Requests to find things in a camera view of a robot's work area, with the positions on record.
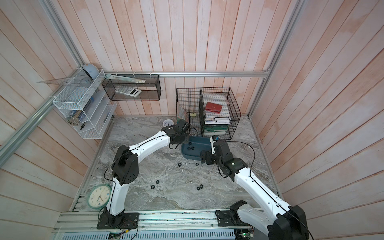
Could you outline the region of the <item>dark teal storage box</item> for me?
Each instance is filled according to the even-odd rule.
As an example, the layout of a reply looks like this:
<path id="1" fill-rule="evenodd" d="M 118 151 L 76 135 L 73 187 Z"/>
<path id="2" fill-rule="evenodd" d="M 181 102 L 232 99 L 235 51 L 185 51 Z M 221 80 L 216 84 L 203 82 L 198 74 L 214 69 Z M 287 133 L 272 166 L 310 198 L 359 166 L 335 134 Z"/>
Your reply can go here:
<path id="1" fill-rule="evenodd" d="M 181 148 L 181 153 L 186 159 L 201 161 L 201 151 L 211 151 L 210 138 L 189 136 L 189 142 L 192 142 L 191 146 L 187 143 L 183 144 Z"/>

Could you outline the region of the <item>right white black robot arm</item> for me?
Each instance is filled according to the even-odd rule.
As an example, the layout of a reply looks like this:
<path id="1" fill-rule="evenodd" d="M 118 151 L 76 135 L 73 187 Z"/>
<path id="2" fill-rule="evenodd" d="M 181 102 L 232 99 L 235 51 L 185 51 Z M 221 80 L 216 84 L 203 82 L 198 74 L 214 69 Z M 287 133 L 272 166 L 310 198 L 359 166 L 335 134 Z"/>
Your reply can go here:
<path id="1" fill-rule="evenodd" d="M 210 142 L 211 150 L 201 152 L 202 162 L 215 164 L 222 178 L 237 183 L 262 208 L 259 211 L 239 201 L 232 206 L 236 221 L 251 225 L 270 240 L 309 240 L 313 237 L 300 206 L 292 207 L 262 183 L 245 161 L 234 157 L 226 140 L 213 136 Z"/>

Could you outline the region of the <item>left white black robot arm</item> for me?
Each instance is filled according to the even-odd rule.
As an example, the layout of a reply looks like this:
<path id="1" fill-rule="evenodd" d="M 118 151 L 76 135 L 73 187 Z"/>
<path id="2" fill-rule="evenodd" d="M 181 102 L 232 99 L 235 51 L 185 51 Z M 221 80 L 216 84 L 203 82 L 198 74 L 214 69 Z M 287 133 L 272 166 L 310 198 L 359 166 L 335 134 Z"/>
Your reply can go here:
<path id="1" fill-rule="evenodd" d="M 125 213 L 125 200 L 130 184 L 139 176 L 139 163 L 157 150 L 182 145 L 189 140 L 190 124 L 181 119 L 175 125 L 163 127 L 154 136 L 136 145 L 121 145 L 111 164 L 111 196 L 99 216 L 98 230 L 133 229 L 139 214 Z"/>

